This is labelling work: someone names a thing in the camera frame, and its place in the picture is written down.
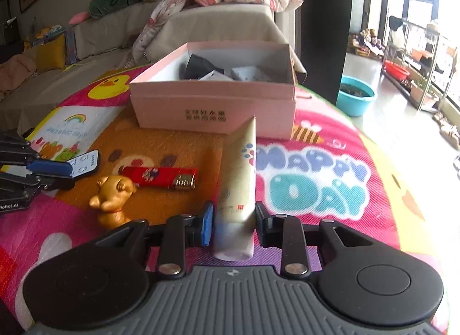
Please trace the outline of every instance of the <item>tiled floor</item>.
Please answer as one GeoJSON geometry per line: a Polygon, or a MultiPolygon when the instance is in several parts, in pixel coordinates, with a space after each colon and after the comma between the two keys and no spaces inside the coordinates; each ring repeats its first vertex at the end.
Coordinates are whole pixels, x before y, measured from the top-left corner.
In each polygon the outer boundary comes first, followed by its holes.
{"type": "Polygon", "coordinates": [[[346,55],[344,74],[364,80],[378,94],[368,111],[354,120],[391,158],[432,229],[448,291],[449,334],[460,334],[460,180],[453,167],[458,152],[439,134],[432,115],[417,114],[381,76],[380,67],[378,61],[346,55]]]}

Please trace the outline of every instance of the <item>black pillar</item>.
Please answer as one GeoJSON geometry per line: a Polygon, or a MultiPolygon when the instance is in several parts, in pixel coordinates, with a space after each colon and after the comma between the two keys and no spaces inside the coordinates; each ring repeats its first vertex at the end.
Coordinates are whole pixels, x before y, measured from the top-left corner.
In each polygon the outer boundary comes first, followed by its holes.
{"type": "Polygon", "coordinates": [[[300,59],[304,86],[335,105],[339,93],[351,17],[351,0],[304,0],[300,59]]]}

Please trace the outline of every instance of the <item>beige sofa cover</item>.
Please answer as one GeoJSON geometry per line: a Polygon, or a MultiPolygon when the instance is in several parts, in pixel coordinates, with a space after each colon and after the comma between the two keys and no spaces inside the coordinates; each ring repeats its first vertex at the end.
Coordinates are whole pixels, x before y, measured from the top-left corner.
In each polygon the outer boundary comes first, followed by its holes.
{"type": "Polygon", "coordinates": [[[127,49],[91,56],[67,71],[51,70],[27,79],[0,103],[0,129],[23,134],[67,97],[104,72],[117,68],[127,49]]]}
{"type": "Polygon", "coordinates": [[[140,2],[75,26],[77,58],[132,46],[158,2],[140,2]]]}
{"type": "MultiPolygon", "coordinates": [[[[171,16],[146,48],[144,56],[148,62],[155,63],[187,42],[209,40],[288,43],[273,22],[273,13],[268,6],[219,4],[183,10],[171,16]]],[[[292,55],[295,70],[305,72],[294,52],[292,55]]]]}

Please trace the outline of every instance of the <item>small box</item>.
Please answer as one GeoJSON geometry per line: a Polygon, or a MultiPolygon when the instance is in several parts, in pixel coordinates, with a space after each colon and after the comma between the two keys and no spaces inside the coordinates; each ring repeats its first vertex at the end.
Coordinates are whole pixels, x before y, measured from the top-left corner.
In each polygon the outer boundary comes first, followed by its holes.
{"type": "Polygon", "coordinates": [[[212,70],[209,74],[206,74],[203,78],[198,80],[207,80],[207,81],[233,81],[232,78],[219,73],[218,71],[212,70]]]}
{"type": "Polygon", "coordinates": [[[229,134],[256,116],[256,135],[291,137],[295,115],[295,76],[288,44],[268,41],[187,43],[130,83],[131,102],[142,128],[229,134]],[[190,55],[223,68],[225,74],[256,66],[269,81],[181,80],[190,55]]]}

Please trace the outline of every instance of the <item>yellow pillow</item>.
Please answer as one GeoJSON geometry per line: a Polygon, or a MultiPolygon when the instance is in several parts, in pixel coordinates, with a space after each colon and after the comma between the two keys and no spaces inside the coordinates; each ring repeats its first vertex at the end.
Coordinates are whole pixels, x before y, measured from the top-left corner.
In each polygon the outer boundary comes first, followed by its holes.
{"type": "Polygon", "coordinates": [[[37,71],[42,73],[65,66],[65,36],[59,35],[57,39],[40,45],[37,49],[37,71]]]}

